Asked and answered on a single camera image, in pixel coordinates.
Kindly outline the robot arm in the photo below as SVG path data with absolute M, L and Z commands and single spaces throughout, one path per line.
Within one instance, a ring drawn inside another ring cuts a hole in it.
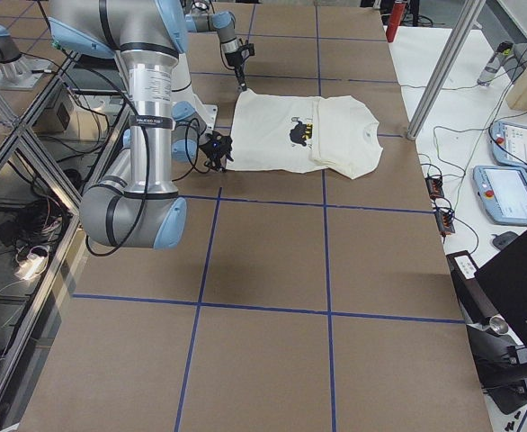
M 239 89 L 247 90 L 245 63 L 255 54 L 255 47 L 249 40 L 241 40 L 236 32 L 236 18 L 230 11 L 210 12 L 208 6 L 194 11 L 196 3 L 192 3 L 190 12 L 185 15 L 189 32 L 215 32 L 219 38 L 219 50 L 222 62 L 233 71 Z
M 84 193 L 80 221 L 88 241 L 109 247 L 175 247 L 187 203 L 171 175 L 172 134 L 201 125 L 198 112 L 172 113 L 172 74 L 188 49 L 188 33 L 211 27 L 225 53 L 238 49 L 229 11 L 187 15 L 178 1 L 53 1 L 52 39 L 61 48 L 100 59 L 119 57 L 128 80 L 130 144 Z

